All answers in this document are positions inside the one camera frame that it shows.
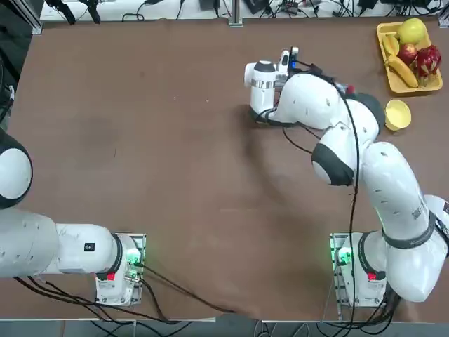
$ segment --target banana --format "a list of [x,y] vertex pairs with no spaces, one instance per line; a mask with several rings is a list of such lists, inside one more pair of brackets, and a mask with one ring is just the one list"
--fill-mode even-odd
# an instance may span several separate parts
[[398,55],[399,42],[393,34],[384,35],[382,44],[384,45],[384,50],[387,55]]
[[400,58],[390,55],[387,58],[386,64],[393,68],[409,87],[418,87],[418,80],[416,79],[416,76]]

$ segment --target green light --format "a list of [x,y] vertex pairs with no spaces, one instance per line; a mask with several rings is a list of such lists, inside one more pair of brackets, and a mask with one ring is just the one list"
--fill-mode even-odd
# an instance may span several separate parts
[[347,247],[342,247],[338,251],[338,260],[340,261],[340,265],[346,265],[351,262],[352,258],[352,250]]
[[140,262],[140,255],[131,255],[129,256],[127,259],[128,263],[130,263],[131,265],[135,264],[135,263],[139,263]]

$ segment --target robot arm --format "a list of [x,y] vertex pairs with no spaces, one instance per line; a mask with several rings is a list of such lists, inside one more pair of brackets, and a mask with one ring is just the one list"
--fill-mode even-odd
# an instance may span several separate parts
[[[382,231],[353,234],[354,252],[342,267],[349,302],[363,305],[363,299],[367,303],[376,299],[378,303],[386,279],[402,298],[424,301],[448,252],[449,204],[423,196],[407,161],[392,144],[374,143],[384,125],[382,106],[374,97],[348,94],[346,86],[321,71],[295,71],[296,60],[297,49],[292,48],[282,52],[278,64],[259,61],[246,66],[250,112],[256,121],[272,125],[302,124],[324,130],[311,155],[314,170],[330,185],[351,185],[357,170],[356,142],[345,97],[358,136],[361,182],[382,223]],[[275,91],[281,92],[277,104]],[[343,247],[344,254],[350,251],[349,239]],[[354,286],[351,263],[356,266],[358,300],[349,291]]]
[[97,301],[139,303],[140,269],[132,261],[142,262],[144,253],[134,239],[11,208],[29,191],[32,176],[28,152],[0,128],[0,277],[95,273]]

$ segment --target red fruit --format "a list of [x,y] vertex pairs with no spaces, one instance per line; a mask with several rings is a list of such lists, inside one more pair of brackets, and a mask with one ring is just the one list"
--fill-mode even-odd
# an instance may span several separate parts
[[436,46],[429,46],[418,51],[416,57],[415,72],[421,83],[429,78],[430,74],[436,74],[441,63],[441,54]]
[[398,58],[406,65],[411,65],[418,55],[418,50],[414,44],[403,44],[399,49]]

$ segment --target yellow tray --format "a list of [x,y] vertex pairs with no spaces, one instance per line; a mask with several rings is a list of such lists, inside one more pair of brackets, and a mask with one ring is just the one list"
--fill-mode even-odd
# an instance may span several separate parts
[[[381,23],[377,26],[377,38],[379,39],[380,51],[382,52],[384,63],[387,59],[387,55],[385,54],[384,45],[382,44],[382,37],[387,34],[396,33],[400,25],[402,25],[402,22]],[[429,33],[426,30],[423,40],[416,45],[416,48],[419,50],[430,45],[431,42]],[[420,86],[418,88],[411,88],[407,86],[407,84],[402,80],[402,78],[400,78],[399,75],[397,75],[397,73],[391,71],[389,67],[385,67],[385,69],[387,71],[390,88],[395,93],[419,93],[424,91],[440,90],[443,87],[443,79],[441,78],[440,69],[436,71],[436,76],[431,76],[426,83],[426,86]]]

